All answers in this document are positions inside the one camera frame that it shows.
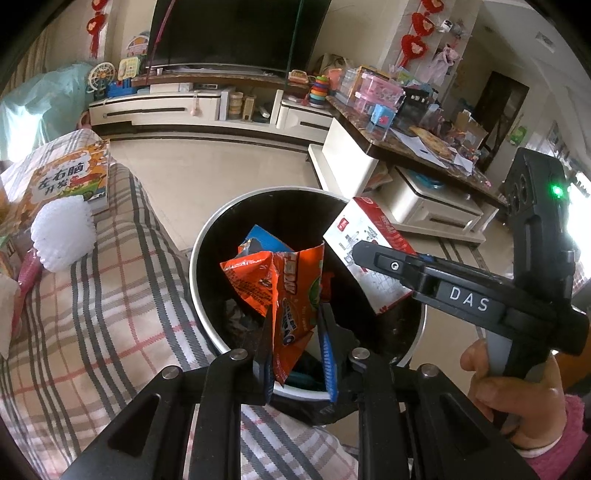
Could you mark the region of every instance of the green indicator light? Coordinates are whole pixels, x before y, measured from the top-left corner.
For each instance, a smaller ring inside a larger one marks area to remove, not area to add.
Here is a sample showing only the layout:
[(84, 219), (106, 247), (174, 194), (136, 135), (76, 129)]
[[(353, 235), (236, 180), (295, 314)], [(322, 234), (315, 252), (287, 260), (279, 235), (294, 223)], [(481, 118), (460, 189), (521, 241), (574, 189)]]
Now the green indicator light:
[(552, 185), (552, 193), (554, 194), (554, 196), (558, 199), (561, 199), (562, 197), (564, 197), (564, 190), (562, 189), (562, 187), (560, 185)]

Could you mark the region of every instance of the tiled floor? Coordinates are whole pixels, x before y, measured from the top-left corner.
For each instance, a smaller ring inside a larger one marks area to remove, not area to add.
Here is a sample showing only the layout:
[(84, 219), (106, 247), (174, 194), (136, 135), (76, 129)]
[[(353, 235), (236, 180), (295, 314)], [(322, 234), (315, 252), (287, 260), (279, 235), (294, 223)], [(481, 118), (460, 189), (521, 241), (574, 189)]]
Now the tiled floor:
[[(144, 185), (152, 206), (180, 250), (191, 248), (207, 219), (242, 193), (280, 185), (317, 187), (310, 163), (300, 152), (257, 145), (198, 140), (131, 140), (112, 143), (115, 159)], [(512, 241), (507, 228), (491, 222), (478, 252), (488, 268), (511, 272)], [(419, 252), (478, 266), (478, 252), (448, 240), (405, 234)], [(423, 337), (411, 367), (436, 364), (463, 391), (471, 374), (461, 370), (462, 352), (478, 336), (473, 325), (427, 308)], [(330, 426), (344, 443), (357, 444), (357, 415)]]

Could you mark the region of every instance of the black tv screen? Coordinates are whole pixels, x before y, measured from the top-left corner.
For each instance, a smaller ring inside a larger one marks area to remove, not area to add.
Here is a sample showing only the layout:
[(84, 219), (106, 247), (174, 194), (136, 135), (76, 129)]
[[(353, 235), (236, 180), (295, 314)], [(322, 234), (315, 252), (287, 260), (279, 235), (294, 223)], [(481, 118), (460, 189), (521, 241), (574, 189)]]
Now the black tv screen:
[[(148, 58), (171, 0), (158, 0)], [(152, 67), (249, 66), (288, 69), (300, 0), (177, 0)], [(305, 70), (330, 0), (304, 0), (290, 69)]]

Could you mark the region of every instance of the white fluffy duster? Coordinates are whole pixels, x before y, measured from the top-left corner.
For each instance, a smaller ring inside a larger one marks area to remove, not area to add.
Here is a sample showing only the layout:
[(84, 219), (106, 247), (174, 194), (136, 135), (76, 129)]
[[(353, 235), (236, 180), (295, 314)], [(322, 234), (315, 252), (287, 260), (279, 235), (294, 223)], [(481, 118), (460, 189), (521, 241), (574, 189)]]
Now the white fluffy duster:
[(68, 268), (95, 247), (90, 205), (82, 195), (52, 200), (33, 220), (31, 240), (46, 269), (58, 272)]

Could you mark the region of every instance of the fuzzy pink sleeve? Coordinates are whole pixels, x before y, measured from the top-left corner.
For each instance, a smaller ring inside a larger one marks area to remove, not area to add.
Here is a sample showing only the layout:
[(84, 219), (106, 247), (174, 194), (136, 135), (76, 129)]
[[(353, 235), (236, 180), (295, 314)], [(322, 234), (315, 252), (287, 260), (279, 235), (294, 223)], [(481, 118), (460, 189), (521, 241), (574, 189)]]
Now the fuzzy pink sleeve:
[(562, 438), (548, 452), (526, 458), (540, 480), (558, 480), (574, 460), (585, 441), (583, 431), (584, 404), (579, 397), (566, 395), (566, 427)]

